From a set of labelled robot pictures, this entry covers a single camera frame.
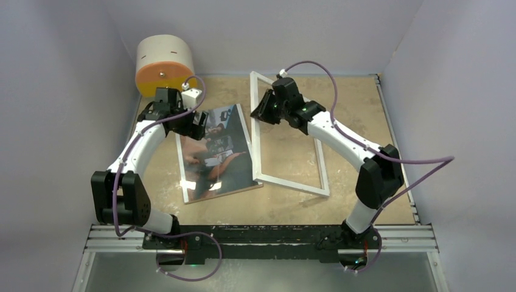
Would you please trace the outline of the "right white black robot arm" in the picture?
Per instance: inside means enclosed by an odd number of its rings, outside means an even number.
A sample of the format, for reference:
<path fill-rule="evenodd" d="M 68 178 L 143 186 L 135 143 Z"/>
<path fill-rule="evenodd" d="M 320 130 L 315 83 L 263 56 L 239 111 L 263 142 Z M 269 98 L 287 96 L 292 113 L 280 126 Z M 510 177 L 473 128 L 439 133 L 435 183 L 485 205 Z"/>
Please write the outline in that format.
<path fill-rule="evenodd" d="M 290 77 L 272 82 L 262 99 L 258 98 L 257 80 L 252 80 L 250 104 L 254 167 L 260 161 L 258 123 L 276 125 L 285 120 L 292 128 L 326 144 L 356 169 L 358 201 L 343 221 L 341 238 L 351 248 L 363 243 L 365 232 L 382 205 L 404 185 L 398 149 L 391 144 L 382 147 L 368 141 L 339 121 L 332 120 L 330 111 L 320 103 L 306 99 Z"/>

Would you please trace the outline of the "glossy photo print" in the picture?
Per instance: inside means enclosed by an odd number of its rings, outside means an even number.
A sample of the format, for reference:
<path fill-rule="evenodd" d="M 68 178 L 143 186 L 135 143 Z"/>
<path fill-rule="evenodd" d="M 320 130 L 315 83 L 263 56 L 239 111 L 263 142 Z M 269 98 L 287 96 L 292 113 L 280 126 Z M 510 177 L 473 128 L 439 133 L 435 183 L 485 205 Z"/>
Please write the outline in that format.
<path fill-rule="evenodd" d="M 262 187 L 253 179 L 251 139 L 240 104 L 210 109 L 199 141 L 176 135 L 186 204 Z"/>

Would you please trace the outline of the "white wooden picture frame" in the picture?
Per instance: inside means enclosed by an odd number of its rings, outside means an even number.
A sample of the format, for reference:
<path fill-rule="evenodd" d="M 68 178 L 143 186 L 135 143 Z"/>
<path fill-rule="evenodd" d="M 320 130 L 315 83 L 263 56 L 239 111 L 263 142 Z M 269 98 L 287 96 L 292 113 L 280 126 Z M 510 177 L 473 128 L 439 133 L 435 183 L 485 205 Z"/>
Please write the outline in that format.
<path fill-rule="evenodd" d="M 259 104 L 259 83 L 272 85 L 272 79 L 258 73 L 251 71 L 249 73 L 249 93 L 250 93 L 250 106 L 252 110 L 255 110 Z M 321 196 L 328 198 L 330 196 L 329 179 L 326 170 L 326 163 L 324 160 L 324 153 L 321 141 L 313 139 L 315 146 L 315 155 L 318 166 L 319 180 L 321 188 L 301 184 L 299 182 L 289 181 L 287 179 L 278 178 L 262 173 L 261 164 L 261 143 L 260 143 L 260 125 L 259 121 L 255 118 L 251 118 L 251 159 L 253 162 L 253 180 L 260 183 L 268 183 L 275 186 L 284 187 L 287 189 L 295 190 L 298 192 L 309 193 L 312 195 Z"/>

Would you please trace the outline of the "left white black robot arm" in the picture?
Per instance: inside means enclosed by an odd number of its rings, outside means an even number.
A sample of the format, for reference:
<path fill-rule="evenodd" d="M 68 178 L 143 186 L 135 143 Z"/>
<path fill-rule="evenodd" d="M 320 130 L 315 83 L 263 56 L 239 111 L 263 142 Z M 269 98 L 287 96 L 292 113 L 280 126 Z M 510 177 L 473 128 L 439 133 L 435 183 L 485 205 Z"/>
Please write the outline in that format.
<path fill-rule="evenodd" d="M 152 207 L 142 176 L 158 146 L 170 132 L 201 140 L 208 112 L 197 111 L 205 92 L 198 88 L 157 88 L 154 99 L 137 116 L 134 132 L 119 157 L 104 171 L 91 177 L 96 218 L 112 224 L 117 235 L 120 226 L 144 229 L 158 234 L 167 249 L 181 243 L 176 216 Z"/>

